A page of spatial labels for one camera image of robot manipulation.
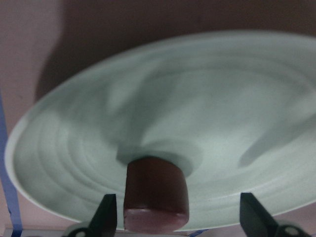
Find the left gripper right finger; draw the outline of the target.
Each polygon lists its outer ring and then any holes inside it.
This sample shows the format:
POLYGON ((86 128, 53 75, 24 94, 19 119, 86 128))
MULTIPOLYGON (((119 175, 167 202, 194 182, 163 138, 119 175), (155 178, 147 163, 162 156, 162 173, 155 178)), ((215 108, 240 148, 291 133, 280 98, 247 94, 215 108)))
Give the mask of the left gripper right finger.
POLYGON ((240 194, 239 222, 247 237, 290 237, 252 193, 240 194))

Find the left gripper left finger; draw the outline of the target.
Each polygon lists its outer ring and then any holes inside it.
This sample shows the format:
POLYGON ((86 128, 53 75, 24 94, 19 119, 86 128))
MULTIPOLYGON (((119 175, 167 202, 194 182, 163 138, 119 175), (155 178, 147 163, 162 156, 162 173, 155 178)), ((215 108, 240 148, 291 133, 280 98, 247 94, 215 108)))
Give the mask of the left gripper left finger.
POLYGON ((87 237, 114 237, 117 228, 117 199, 106 194, 87 227, 87 237))

